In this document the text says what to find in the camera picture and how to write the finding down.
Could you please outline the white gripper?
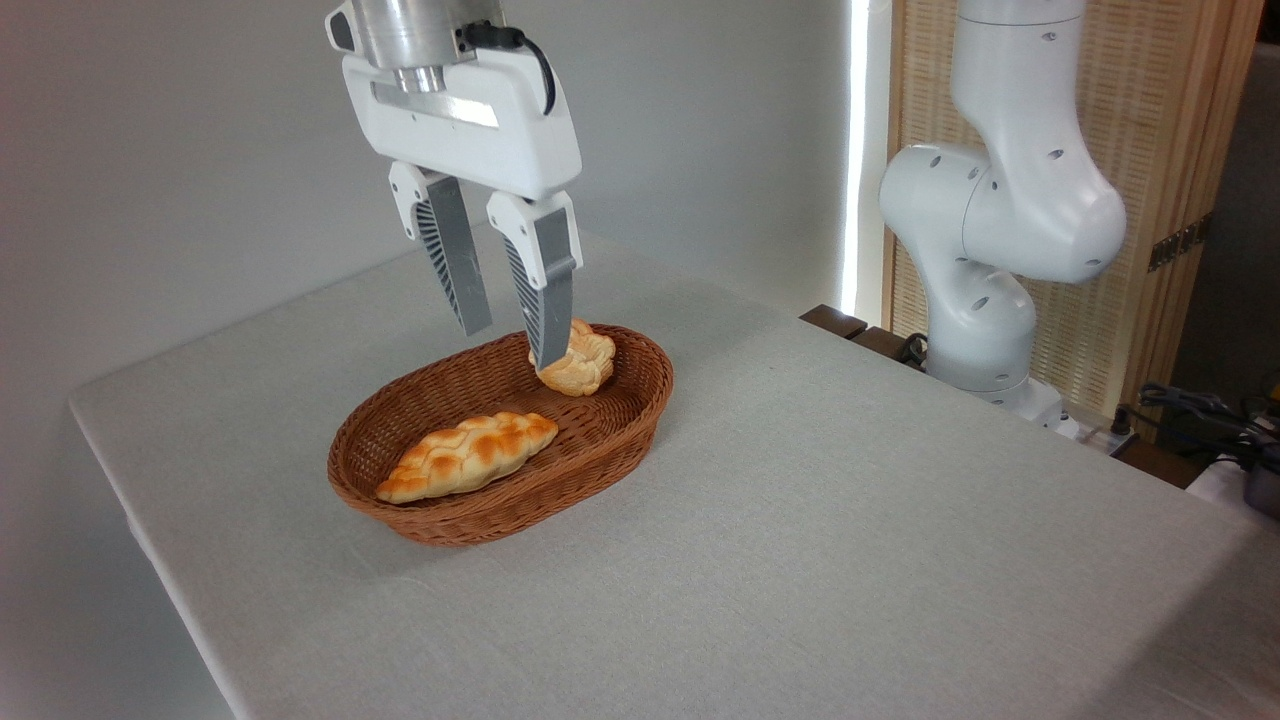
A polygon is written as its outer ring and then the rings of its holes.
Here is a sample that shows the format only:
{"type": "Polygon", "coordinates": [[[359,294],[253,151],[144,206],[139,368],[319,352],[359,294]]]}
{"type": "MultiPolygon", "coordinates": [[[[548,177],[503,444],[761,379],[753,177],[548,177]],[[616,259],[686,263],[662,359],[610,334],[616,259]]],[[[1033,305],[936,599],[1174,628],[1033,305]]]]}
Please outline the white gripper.
{"type": "Polygon", "coordinates": [[[465,334],[492,314],[454,177],[500,190],[486,214],[506,242],[534,366],[559,361],[582,265],[561,190],[581,158],[544,51],[499,3],[343,3],[325,28],[364,136],[397,160],[388,179],[404,232],[426,249],[465,334]]]}

